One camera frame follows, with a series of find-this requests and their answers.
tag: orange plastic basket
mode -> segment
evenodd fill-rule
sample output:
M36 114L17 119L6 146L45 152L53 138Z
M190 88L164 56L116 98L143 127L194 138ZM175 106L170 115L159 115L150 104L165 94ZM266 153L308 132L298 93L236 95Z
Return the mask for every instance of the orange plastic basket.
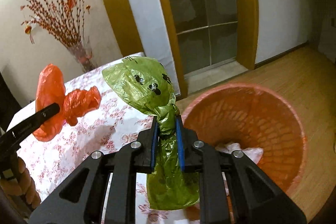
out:
M210 145L238 142L261 147L258 166L288 195L300 182L306 161L306 140L298 115L270 89L234 83L210 89L182 115L184 127Z

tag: plastic bag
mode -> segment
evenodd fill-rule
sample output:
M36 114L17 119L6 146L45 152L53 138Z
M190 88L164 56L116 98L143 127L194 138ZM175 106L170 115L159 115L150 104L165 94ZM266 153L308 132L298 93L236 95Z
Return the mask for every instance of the plastic bag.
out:
M65 86L61 70L53 65L47 65L40 73L36 91L36 111L52 103L58 103L60 111L48 119L34 131L35 138L42 142L52 140L61 132L65 122L71 126L77 124L77 117L84 116L87 112L98 109L101 101L99 90L96 86L87 90L73 90L65 96Z
M183 173L177 158L175 116L179 109L164 67L148 57L126 57L102 71L107 84L127 104L156 115L160 127L154 172L147 174L150 208L177 210L198 202L198 174Z

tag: red plastic bag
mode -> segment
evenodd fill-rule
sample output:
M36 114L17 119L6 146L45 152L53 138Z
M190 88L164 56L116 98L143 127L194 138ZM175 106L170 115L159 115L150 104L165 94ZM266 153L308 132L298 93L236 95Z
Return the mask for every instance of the red plastic bag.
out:
M65 96L65 86L61 70L53 64L47 65L40 73L36 92L36 111L58 103L60 111L47 120L33 135L42 142L52 140L61 132L65 122L77 124L77 118L98 109L101 96L96 86L87 90L73 90Z

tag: silver screw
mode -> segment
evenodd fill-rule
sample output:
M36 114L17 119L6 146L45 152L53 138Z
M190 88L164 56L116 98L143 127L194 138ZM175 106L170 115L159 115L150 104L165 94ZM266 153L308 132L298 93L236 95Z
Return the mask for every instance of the silver screw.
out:
M135 142L132 142L132 143L131 143L131 147L132 147L132 148L139 148L140 146L141 146L141 143L140 143L140 142L135 141Z
M96 160L96 159L99 159L101 157L101 155L102 155L102 152L95 151L91 154L91 157Z
M241 150L235 150L233 151L233 156L235 156L236 158L242 158L244 156L244 152Z
M194 147L201 148L204 146L204 142L202 141L195 141L194 142Z

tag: wooden trim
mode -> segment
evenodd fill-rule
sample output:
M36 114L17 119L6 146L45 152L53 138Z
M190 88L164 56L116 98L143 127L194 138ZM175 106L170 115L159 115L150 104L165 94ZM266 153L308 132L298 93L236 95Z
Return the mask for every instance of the wooden trim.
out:
M123 56L143 52L137 25L128 0L103 0L115 38Z
M161 3L165 23L166 23L171 51L172 51L173 59L175 63L178 85L181 91L181 95L178 97L178 99L183 99L187 97L188 95L188 87L184 81L182 60L181 60L181 55L180 55L179 43L178 43L177 35L176 35L176 29L174 25L173 14L170 8L169 0L160 0L160 3Z
M258 44L258 0L237 0L237 17L236 60L247 69L253 70Z
M266 65L266 64L268 64L268 63L271 63L271 62L273 62L273 61L275 61L275 60L277 60L277 59L279 59L279 58L281 58L281 57L284 57L285 55L287 55L287 54L289 54L289 53L291 53L291 52L293 52L293 51L295 51L295 50L297 50L297 49L299 49L299 48L302 48L302 47L307 46L308 43L309 43L309 42L306 41L305 43L302 43L302 44L300 44L300 45L298 45L298 46L295 46L294 48L291 48L291 49L289 49L288 51L282 52L282 53L280 53L280 54L278 54L278 55L275 55L275 56L273 56L273 57L271 57L271 58L269 58L269 59L266 59L266 60L264 60L264 61L261 61L261 62L255 64L255 65L254 65L254 68L255 68L255 69L260 68L260 67L263 66L263 65Z

